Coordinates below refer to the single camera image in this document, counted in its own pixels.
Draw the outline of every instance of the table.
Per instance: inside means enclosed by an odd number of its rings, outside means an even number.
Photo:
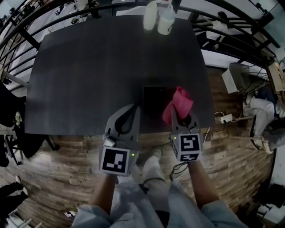
[[[212,95],[198,41],[187,20],[172,32],[143,29],[143,17],[116,16],[46,35],[28,86],[25,132],[99,135],[110,115],[142,103],[144,86],[185,88],[201,127],[215,125]],[[170,131],[142,112],[141,133]]]

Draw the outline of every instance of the dark tabletop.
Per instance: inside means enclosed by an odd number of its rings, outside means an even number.
[[[143,104],[146,86],[185,88],[200,126],[214,126],[206,66],[187,20],[176,19],[168,36],[156,28],[144,30],[142,16],[101,18],[60,29],[44,37],[35,59],[25,132],[102,134],[114,112]],[[142,111],[140,132],[162,131],[170,127],[160,115],[153,118]]]

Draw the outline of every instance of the red cloth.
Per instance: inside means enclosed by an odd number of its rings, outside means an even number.
[[[173,94],[173,100],[167,105],[162,114],[165,123],[171,125],[171,108],[174,106],[181,119],[185,119],[190,112],[193,101],[189,98],[189,94],[182,87],[177,87]]]

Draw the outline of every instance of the curved railing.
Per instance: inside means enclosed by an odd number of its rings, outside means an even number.
[[[210,39],[205,38],[205,37],[197,36],[198,40],[204,40],[205,42],[211,41],[215,44],[219,44],[219,45],[222,45],[224,47],[227,47],[227,51],[214,50],[214,49],[209,49],[209,48],[205,48],[205,47],[201,47],[201,48],[238,58],[239,62],[248,61],[254,65],[265,68],[267,65],[267,61],[266,61],[266,58],[264,58],[264,56],[261,55],[261,50],[265,49],[267,51],[267,53],[269,53],[269,55],[267,54],[267,57],[270,57],[270,56],[275,57],[274,52],[272,52],[267,46],[272,43],[274,46],[279,47],[278,43],[270,36],[270,34],[268,34],[254,19],[252,19],[247,14],[240,11],[238,8],[236,8],[236,7],[232,6],[231,4],[225,2],[224,0],[205,0],[205,1],[208,1],[212,4],[220,6],[224,9],[234,13],[235,15],[238,16],[238,18],[230,18],[230,22],[227,22],[227,21],[224,21],[223,19],[220,19],[220,18],[218,18],[214,15],[208,14],[206,12],[202,12],[202,11],[195,10],[192,8],[181,7],[181,6],[179,6],[181,0],[173,0],[172,3],[174,5],[175,11],[182,10],[182,11],[186,11],[186,12],[191,13],[190,17],[188,19],[189,25],[191,25],[194,28],[194,31],[196,33],[202,32],[202,31],[211,31],[211,32],[217,33],[219,35],[225,36],[228,39],[232,39],[235,43],[235,45],[232,45],[232,44],[227,44],[225,42],[219,42],[219,41],[215,41],[215,40],[210,40]],[[114,10],[114,9],[120,8],[120,7],[133,8],[136,6],[146,6],[149,3],[148,1],[127,2],[127,3],[110,4],[110,5],[106,5],[106,6],[97,6],[94,8],[83,9],[81,11],[77,11],[77,12],[71,13],[69,15],[60,17],[60,18],[44,25],[43,27],[41,27],[37,31],[34,31],[32,34],[29,34],[26,31],[26,29],[29,27],[29,25],[31,23],[33,23],[33,21],[35,19],[39,18],[40,16],[44,15],[45,13],[67,3],[67,2],[70,2],[70,0],[52,0],[46,4],[45,4],[44,0],[39,0],[39,2],[41,4],[38,7],[38,9],[35,10],[33,13],[31,13],[26,18],[22,17],[19,20],[19,22],[17,23],[18,18],[16,17],[15,19],[13,19],[12,18],[13,15],[12,15],[8,19],[7,23],[4,25],[6,27],[9,23],[12,23],[15,27],[11,31],[7,32],[6,36],[3,38],[3,40],[0,43],[0,50],[2,50],[1,54],[0,54],[0,63],[2,64],[2,71],[5,71],[7,73],[11,73],[12,71],[17,69],[18,67],[20,67],[23,64],[29,62],[30,60],[36,58],[36,54],[35,54],[35,55],[25,59],[24,61],[20,62],[16,66],[10,68],[10,65],[19,57],[21,57],[24,54],[26,54],[27,52],[31,51],[33,48],[39,49],[41,43],[36,41],[33,36],[42,32],[43,30],[49,28],[52,25],[55,25],[59,22],[65,21],[65,20],[72,18],[72,17],[84,15],[87,13],[100,12],[101,10],[104,10],[104,9]],[[249,44],[249,43],[247,43],[247,42],[245,42],[245,41],[243,41],[243,40],[241,40],[241,39],[239,39],[233,35],[229,35],[229,34],[226,34],[226,33],[223,33],[223,32],[220,32],[218,30],[214,30],[214,29],[210,28],[210,24],[204,24],[203,20],[197,20],[199,15],[206,16],[208,18],[211,18],[212,20],[218,20],[222,23],[225,23],[229,28],[236,29],[239,32],[241,32],[242,34],[244,34],[248,39],[254,41],[255,44],[253,44],[253,43]],[[244,28],[254,28],[255,31],[260,32],[266,38],[266,41],[262,42],[262,41],[258,40],[256,37],[254,37],[253,34],[250,34],[249,32],[245,31]],[[18,40],[18,42],[16,44],[14,44],[14,42],[17,40],[17,37],[19,35],[21,36],[21,38]],[[8,51],[5,52],[5,49],[7,49],[6,48],[7,44],[9,43],[9,41],[11,39],[13,40],[13,42],[10,45]],[[18,54],[16,57],[14,57],[15,51],[25,41],[29,42],[32,46],[29,47],[28,49],[24,50],[22,53]],[[33,67],[33,65],[31,64],[28,67],[25,67],[24,69],[22,69],[20,71],[17,71],[13,76],[16,76],[16,75],[32,68],[32,67]]]

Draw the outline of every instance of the shirt sleeve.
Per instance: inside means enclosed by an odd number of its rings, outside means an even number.
[[[217,200],[204,205],[201,212],[217,228],[248,228],[222,200]]]
[[[72,224],[73,228],[109,228],[111,226],[109,215],[98,206],[82,205]]]

